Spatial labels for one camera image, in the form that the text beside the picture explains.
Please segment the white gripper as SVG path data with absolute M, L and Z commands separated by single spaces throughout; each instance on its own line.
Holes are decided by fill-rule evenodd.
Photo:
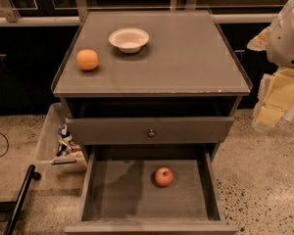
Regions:
M 253 112 L 252 126 L 268 131 L 282 119 L 294 118 L 294 0 L 289 0 L 270 27 L 251 39 L 247 48 L 266 51 L 268 60 L 279 67 L 273 75 L 264 74 Z

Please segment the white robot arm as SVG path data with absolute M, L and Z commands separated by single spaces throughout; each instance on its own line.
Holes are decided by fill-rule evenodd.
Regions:
M 247 48 L 266 51 L 277 65 L 272 75 L 260 82 L 252 126 L 257 131 L 274 128 L 284 118 L 294 118 L 294 0 L 289 0 L 270 26 L 249 41 Z

